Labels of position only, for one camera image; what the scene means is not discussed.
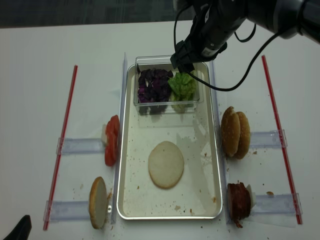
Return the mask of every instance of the black cable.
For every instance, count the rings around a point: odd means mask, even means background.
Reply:
[[[173,29],[173,43],[174,43],[174,51],[176,52],[176,56],[178,59],[178,62],[181,62],[180,57],[178,55],[177,52],[177,43],[176,43],[176,28],[177,28],[177,21],[179,19],[180,14],[187,10],[190,7],[190,5],[182,8],[176,15],[175,17],[175,22],[174,22],[174,29]],[[292,26],[287,26],[285,28],[283,28],[282,30],[280,30],[279,32],[275,33],[272,37],[270,37],[263,45],[262,47],[260,47],[260,49],[258,50],[258,52],[254,55],[254,57],[252,58],[251,62],[249,63],[248,68],[246,69],[243,77],[241,78],[241,80],[233,87],[230,88],[220,88],[220,87],[216,87],[216,86],[212,86],[211,84],[201,80],[200,78],[194,76],[191,72],[189,72],[185,66],[183,64],[180,65],[181,69],[186,72],[187,74],[189,74],[191,77],[193,77],[195,80],[199,81],[200,83],[206,85],[207,87],[217,90],[217,91],[222,91],[222,92],[230,92],[233,91],[235,89],[237,89],[246,79],[247,75],[249,74],[249,71],[252,67],[252,65],[254,64],[255,60],[259,57],[259,55],[261,54],[261,52],[266,48],[266,46],[268,46],[269,43],[271,43],[275,38],[277,38],[278,36],[282,35],[283,33],[285,33],[286,31],[288,31],[289,29],[293,28],[295,25]]]
[[[256,28],[257,28],[257,25],[254,24],[254,27],[253,27],[253,30],[252,30],[251,34],[246,39],[239,39],[236,32],[234,32],[234,35],[235,35],[236,39],[238,39],[238,41],[240,43],[246,43],[246,42],[249,42],[254,37],[254,35],[256,33]]]

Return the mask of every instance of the gray floor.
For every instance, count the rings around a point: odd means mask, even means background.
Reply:
[[[173,0],[0,0],[0,27],[174,21]],[[180,20],[191,20],[188,9]]]

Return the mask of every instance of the food crumb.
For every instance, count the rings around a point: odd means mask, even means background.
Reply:
[[[110,200],[112,197],[112,192],[109,192],[108,197],[106,198],[107,200]]]

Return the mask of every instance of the clear plastic container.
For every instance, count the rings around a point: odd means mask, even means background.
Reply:
[[[172,67],[171,56],[150,56],[150,57],[137,57],[135,59],[135,77],[134,77],[134,97],[133,104],[135,105],[137,111],[141,115],[146,114],[164,114],[164,113],[192,113],[196,110],[200,94],[199,94],[199,82],[196,83],[196,90],[193,94],[192,100],[188,101],[171,101],[171,97],[168,101],[161,102],[139,102],[138,90],[139,90],[139,77],[140,74],[138,72],[138,68],[140,71],[148,70],[148,69],[159,69],[172,71],[175,76],[178,69],[174,69]],[[193,74],[201,78],[201,74],[198,74],[197,69],[193,71]]]

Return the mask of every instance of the round flatbread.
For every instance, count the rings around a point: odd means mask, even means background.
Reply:
[[[89,197],[89,214],[94,229],[101,229],[106,221],[107,189],[104,179],[97,177],[91,187]]]
[[[239,138],[238,150],[234,154],[234,157],[237,159],[243,159],[249,151],[250,138],[251,138],[250,126],[249,126],[248,118],[242,111],[238,111],[236,114],[238,115],[239,122],[240,122],[240,138]]]
[[[238,151],[240,121],[234,107],[225,110],[221,121],[222,147],[227,156],[233,157]]]
[[[160,188],[169,189],[176,185],[185,167],[180,149],[170,141],[159,143],[150,153],[148,159],[149,174]]]

